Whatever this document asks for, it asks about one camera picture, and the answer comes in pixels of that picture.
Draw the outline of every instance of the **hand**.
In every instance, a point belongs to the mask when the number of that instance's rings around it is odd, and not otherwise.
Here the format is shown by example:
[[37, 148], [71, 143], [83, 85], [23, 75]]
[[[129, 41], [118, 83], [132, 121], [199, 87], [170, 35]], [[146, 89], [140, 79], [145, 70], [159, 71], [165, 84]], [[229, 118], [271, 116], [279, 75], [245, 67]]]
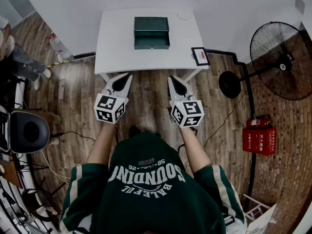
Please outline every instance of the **hand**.
[[5, 48], [1, 48], [0, 50], [0, 60], [3, 60], [5, 57]]

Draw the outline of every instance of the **black fan base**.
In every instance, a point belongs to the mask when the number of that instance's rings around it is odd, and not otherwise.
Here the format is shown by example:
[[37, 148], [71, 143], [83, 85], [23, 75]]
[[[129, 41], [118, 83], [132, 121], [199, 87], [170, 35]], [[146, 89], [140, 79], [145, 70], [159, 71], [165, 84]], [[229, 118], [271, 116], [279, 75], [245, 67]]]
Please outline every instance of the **black fan base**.
[[219, 87], [221, 92], [227, 97], [234, 99], [240, 93], [240, 82], [238, 77], [230, 72], [223, 72], [219, 77]]

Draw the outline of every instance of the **jeans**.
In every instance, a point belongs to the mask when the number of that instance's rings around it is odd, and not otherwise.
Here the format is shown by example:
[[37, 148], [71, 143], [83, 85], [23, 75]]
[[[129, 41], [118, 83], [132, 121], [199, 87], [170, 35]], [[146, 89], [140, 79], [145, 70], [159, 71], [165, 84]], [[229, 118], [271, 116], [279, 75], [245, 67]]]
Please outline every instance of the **jeans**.
[[15, 76], [23, 76], [35, 81], [39, 77], [39, 73], [43, 73], [45, 70], [44, 65], [29, 58], [17, 43], [15, 43], [15, 47], [8, 58], [14, 63], [10, 67], [10, 71]]

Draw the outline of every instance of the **fan grille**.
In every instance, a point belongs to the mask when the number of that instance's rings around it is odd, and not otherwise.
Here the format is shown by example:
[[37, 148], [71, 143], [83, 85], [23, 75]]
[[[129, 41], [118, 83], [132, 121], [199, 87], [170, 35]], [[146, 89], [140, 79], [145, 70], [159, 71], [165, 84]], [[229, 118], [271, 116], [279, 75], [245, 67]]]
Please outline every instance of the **fan grille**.
[[261, 81], [278, 96], [299, 100], [312, 92], [312, 45], [291, 25], [272, 22], [253, 36], [250, 54]]

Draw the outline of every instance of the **person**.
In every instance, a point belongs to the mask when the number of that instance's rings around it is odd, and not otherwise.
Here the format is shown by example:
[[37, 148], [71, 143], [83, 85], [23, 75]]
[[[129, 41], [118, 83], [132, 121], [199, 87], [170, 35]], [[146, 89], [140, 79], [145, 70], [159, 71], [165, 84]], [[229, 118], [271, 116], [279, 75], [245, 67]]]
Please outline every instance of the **person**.
[[10, 31], [11, 26], [8, 19], [0, 16], [0, 61], [7, 58], [10, 61], [10, 72], [13, 75], [22, 76], [33, 81], [35, 90], [38, 90], [40, 86], [39, 74], [44, 74], [47, 78], [50, 78], [51, 71], [41, 63], [29, 58], [23, 49], [15, 43]]
[[72, 170], [61, 233], [246, 232], [237, 193], [190, 128], [180, 133], [194, 179], [175, 149], [156, 134], [134, 129], [116, 145], [108, 168], [115, 125], [104, 123], [86, 164]]

